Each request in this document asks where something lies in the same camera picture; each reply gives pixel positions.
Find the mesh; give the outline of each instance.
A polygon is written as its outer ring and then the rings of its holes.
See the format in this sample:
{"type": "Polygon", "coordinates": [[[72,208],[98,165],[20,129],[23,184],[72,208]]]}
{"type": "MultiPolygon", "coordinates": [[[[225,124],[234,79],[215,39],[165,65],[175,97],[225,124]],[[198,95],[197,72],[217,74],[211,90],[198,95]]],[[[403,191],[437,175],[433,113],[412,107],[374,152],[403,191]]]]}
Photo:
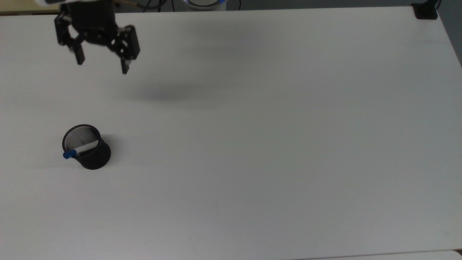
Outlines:
{"type": "Polygon", "coordinates": [[[98,140],[93,129],[88,126],[79,126],[70,131],[64,138],[64,147],[67,151],[98,140]]]}

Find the table surface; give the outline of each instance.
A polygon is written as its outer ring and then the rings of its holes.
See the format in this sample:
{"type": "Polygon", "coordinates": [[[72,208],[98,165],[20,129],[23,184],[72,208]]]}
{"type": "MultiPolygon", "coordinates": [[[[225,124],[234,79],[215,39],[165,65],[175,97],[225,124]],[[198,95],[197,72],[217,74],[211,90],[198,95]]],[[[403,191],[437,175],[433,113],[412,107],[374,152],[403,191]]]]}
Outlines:
{"type": "Polygon", "coordinates": [[[462,247],[462,69],[411,7],[117,14],[141,53],[0,17],[0,258],[287,260],[462,247]],[[91,124],[95,171],[62,158],[91,124]]]}

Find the mesh pencil cup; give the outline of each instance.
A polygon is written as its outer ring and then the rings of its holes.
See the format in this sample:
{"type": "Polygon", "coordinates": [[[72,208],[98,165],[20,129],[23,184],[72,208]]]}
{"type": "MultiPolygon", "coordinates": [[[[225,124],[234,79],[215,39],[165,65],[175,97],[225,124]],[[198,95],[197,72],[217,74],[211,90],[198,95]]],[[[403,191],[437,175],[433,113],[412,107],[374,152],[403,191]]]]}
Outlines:
{"type": "Polygon", "coordinates": [[[96,170],[108,163],[111,158],[111,149],[104,142],[95,127],[88,124],[80,124],[72,127],[62,139],[64,152],[78,150],[80,147],[96,142],[96,147],[77,153],[73,156],[84,168],[96,170]]]}

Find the marker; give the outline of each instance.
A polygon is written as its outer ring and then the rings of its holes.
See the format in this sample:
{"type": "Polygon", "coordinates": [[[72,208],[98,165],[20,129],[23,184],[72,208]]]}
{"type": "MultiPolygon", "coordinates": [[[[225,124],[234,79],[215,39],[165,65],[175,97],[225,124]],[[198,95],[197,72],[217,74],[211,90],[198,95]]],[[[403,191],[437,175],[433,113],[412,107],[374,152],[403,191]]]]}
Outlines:
{"type": "Polygon", "coordinates": [[[88,151],[90,149],[93,149],[97,145],[98,145],[98,140],[96,140],[94,142],[91,142],[91,143],[88,143],[88,144],[84,144],[84,145],[82,145],[80,147],[77,147],[74,150],[67,151],[67,152],[63,153],[62,156],[64,156],[64,158],[66,158],[66,159],[69,159],[69,158],[74,157],[77,154],[80,154],[80,153],[86,152],[86,151],[88,151]]]}

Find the black cable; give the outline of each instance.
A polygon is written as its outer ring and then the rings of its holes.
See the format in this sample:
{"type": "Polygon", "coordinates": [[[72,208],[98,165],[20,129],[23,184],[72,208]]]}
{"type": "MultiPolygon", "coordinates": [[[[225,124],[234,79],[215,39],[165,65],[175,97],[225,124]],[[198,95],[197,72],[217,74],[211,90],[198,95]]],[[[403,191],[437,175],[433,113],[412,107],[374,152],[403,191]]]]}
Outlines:
{"type": "Polygon", "coordinates": [[[149,0],[149,2],[147,3],[147,5],[145,6],[145,9],[143,10],[143,12],[146,12],[146,9],[147,7],[149,6],[149,4],[151,3],[152,0],[149,0]]]}
{"type": "Polygon", "coordinates": [[[140,8],[144,8],[143,12],[146,12],[146,9],[157,9],[157,8],[159,8],[159,6],[163,6],[163,5],[167,2],[167,0],[162,0],[162,2],[160,2],[160,3],[159,3],[158,5],[156,5],[156,6],[149,6],[149,4],[151,3],[151,1],[152,1],[152,0],[149,0],[149,2],[147,3],[147,5],[145,5],[145,6],[142,5],[142,4],[139,4],[139,3],[137,3],[136,6],[137,6],[137,7],[140,7],[140,8]]]}

